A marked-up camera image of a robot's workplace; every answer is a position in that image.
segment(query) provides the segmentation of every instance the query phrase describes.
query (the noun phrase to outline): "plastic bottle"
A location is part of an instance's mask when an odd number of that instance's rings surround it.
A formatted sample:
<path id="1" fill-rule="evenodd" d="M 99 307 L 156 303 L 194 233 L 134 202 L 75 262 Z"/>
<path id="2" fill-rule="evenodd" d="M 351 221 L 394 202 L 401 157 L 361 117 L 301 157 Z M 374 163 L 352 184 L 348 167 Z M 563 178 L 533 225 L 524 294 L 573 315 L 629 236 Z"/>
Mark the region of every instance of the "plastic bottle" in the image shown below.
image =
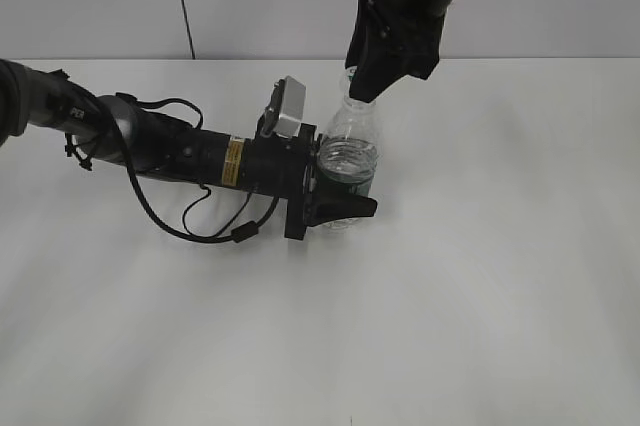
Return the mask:
<path id="1" fill-rule="evenodd" d="M 363 103 L 348 95 L 353 71 L 341 81 L 345 93 L 342 107 L 329 122 L 318 153 L 319 181 L 360 196 L 368 196 L 379 156 L 380 122 L 376 102 Z M 345 229 L 358 219 L 328 223 L 331 229 Z"/>

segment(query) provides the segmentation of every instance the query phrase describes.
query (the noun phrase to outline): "white tabletop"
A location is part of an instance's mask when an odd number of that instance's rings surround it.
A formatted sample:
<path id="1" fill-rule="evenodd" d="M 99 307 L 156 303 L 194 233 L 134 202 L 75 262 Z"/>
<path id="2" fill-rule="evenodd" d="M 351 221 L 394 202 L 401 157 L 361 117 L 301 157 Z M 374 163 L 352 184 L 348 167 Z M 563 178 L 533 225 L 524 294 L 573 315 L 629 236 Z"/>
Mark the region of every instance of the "white tabletop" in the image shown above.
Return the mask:
<path id="1" fill-rule="evenodd" d="M 182 96 L 250 137 L 273 82 L 336 61 L 38 61 Z M 640 60 L 445 61 L 380 100 L 375 220 L 199 246 L 125 172 L 30 127 L 0 150 L 2 425 L 640 424 Z M 175 108 L 174 114 L 191 118 Z M 199 195 L 143 181 L 174 225 Z M 216 192 L 191 222 L 240 204 Z M 258 217 L 264 198 L 246 217 Z"/>

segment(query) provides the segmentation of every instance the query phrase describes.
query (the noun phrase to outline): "bottle neck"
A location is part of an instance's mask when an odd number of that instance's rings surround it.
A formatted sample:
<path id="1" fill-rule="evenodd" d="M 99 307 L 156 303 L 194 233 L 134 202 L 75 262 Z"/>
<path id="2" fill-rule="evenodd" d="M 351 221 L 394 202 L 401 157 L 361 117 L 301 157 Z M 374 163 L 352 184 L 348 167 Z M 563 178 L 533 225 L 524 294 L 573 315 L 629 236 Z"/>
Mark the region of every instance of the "bottle neck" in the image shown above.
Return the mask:
<path id="1" fill-rule="evenodd" d="M 362 101 L 358 101 L 357 99 L 350 98 L 348 94 L 345 94 L 343 105 L 352 113 L 358 114 L 367 114 L 373 113 L 376 110 L 376 102 L 371 101 L 370 103 L 364 103 Z"/>

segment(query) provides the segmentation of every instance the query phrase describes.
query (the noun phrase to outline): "gray wall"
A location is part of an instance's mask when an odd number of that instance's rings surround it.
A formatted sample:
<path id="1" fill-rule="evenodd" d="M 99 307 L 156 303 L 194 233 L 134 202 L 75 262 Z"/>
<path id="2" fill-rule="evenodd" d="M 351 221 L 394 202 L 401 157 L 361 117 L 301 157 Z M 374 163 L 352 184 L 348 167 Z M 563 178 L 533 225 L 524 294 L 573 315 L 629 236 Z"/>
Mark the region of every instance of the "gray wall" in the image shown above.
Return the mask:
<path id="1" fill-rule="evenodd" d="M 456 0 L 448 57 L 639 56 L 640 0 Z M 355 0 L 186 0 L 199 58 L 339 58 Z M 0 0 L 0 57 L 187 58 L 180 0 Z"/>

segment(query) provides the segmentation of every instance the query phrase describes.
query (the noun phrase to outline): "yellow label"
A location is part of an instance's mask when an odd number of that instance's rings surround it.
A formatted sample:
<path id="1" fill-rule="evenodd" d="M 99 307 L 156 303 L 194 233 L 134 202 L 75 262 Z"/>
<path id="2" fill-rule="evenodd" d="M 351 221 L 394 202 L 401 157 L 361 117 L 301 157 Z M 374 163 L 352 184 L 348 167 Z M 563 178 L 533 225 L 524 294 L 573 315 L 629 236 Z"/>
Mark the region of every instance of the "yellow label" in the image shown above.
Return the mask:
<path id="1" fill-rule="evenodd" d="M 238 184 L 238 173 L 240 172 L 240 161 L 244 151 L 244 139 L 231 138 L 227 155 L 224 158 L 224 169 L 222 170 L 222 185 L 235 188 Z"/>

